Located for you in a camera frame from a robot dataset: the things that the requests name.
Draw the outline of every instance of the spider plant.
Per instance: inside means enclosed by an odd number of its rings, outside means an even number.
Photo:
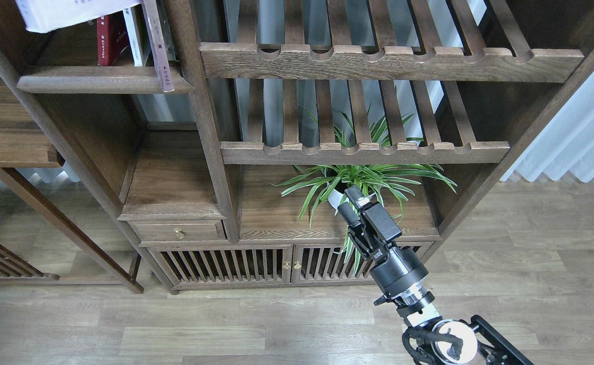
[[[307,109],[304,109],[312,120],[317,122],[317,118],[312,115]],[[345,131],[338,126],[334,126],[335,139],[343,147],[352,147],[352,141],[355,140],[353,136],[353,123],[347,114],[342,113],[344,119],[348,123],[351,133],[346,134]],[[413,114],[402,116],[401,122],[408,122]],[[389,137],[387,119],[383,116],[375,123],[371,123],[369,132],[371,141],[379,143],[381,147],[388,147],[392,144]],[[422,138],[410,137],[407,141],[422,141]],[[327,201],[333,190],[337,185],[343,184],[347,187],[357,185],[362,194],[365,196],[375,195],[376,200],[380,204],[385,203],[383,193],[392,194],[396,198],[401,208],[401,213],[395,215],[394,218],[404,215],[404,202],[408,201],[408,194],[414,196],[414,191],[409,189],[406,185],[420,185],[420,181],[412,180],[412,176],[433,178],[443,181],[453,192],[455,191],[454,181],[446,176],[443,176],[443,168],[437,164],[379,164],[379,165],[315,165],[308,168],[295,166],[295,170],[299,175],[290,180],[283,181],[274,186],[286,187],[287,189],[281,192],[281,196],[295,192],[299,189],[309,188],[306,199],[301,206],[299,212],[299,219],[303,217],[310,206],[309,224],[312,224],[312,218],[315,216],[315,210],[320,203]],[[345,253],[344,262],[346,263],[355,253],[355,262],[353,265],[353,275],[357,273],[360,265],[360,252],[355,250],[353,242],[348,235],[344,240],[344,245],[341,248],[340,254]]]

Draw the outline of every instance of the wooden cabinet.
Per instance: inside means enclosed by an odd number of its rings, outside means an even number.
[[[336,0],[325,2],[330,42],[305,44],[302,2],[284,3],[285,40],[259,44],[255,0],[241,0],[229,18],[221,0],[164,1],[179,58],[175,93],[188,95],[197,131],[147,130],[130,95],[160,92],[152,67],[132,67],[127,56],[97,67],[86,25],[35,36],[23,30],[13,3],[0,3],[0,76],[171,293],[368,280],[368,265],[350,275],[337,260],[345,229],[339,217],[322,208],[312,226],[297,221],[303,194],[280,198],[267,184],[291,176],[292,164],[441,164],[457,194],[424,181],[399,222],[400,244],[417,247],[425,261],[594,70],[594,0],[485,0],[479,24],[466,0],[448,0],[462,47],[441,42],[426,0],[403,3],[408,12],[367,0],[373,46],[354,43],[345,2]],[[399,43],[392,28],[399,17],[412,23],[417,46]],[[234,18],[232,42],[226,22]],[[233,78],[249,86],[236,89]],[[263,79],[283,80],[278,144],[264,133],[264,93],[271,91]],[[357,132],[351,148],[332,134],[333,79],[348,90]],[[368,139],[368,79],[378,80],[387,148]],[[315,143],[301,135],[299,80],[315,80]],[[412,90],[421,145],[405,139],[394,80]],[[429,80],[441,81],[438,108]],[[250,101],[237,104],[243,91]]]

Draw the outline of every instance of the slatted cabinet door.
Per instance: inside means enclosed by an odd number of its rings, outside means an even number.
[[[432,242],[399,243],[409,245],[422,257]],[[355,255],[345,262],[345,254],[340,254],[341,244],[319,243],[315,245],[295,245],[292,257],[292,283],[299,285],[348,284],[354,282],[373,282],[369,270],[373,262],[361,260],[357,273],[353,274]]]
[[[292,245],[149,248],[175,289],[290,283]]]

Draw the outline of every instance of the drawer knob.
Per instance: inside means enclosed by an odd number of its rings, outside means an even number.
[[[175,228],[173,231],[176,233],[176,237],[179,238],[180,240],[186,236],[186,234],[184,234],[184,232],[182,232],[181,228]]]

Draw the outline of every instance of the ruler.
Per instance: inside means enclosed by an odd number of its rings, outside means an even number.
[[[146,24],[148,25],[148,39],[150,39],[155,70],[157,71],[157,78],[162,86],[162,91],[174,91],[171,67],[168,64],[168,54],[166,53],[166,44],[164,43],[164,35],[162,34],[162,22],[159,19],[157,1],[143,0],[141,6],[146,17]]]

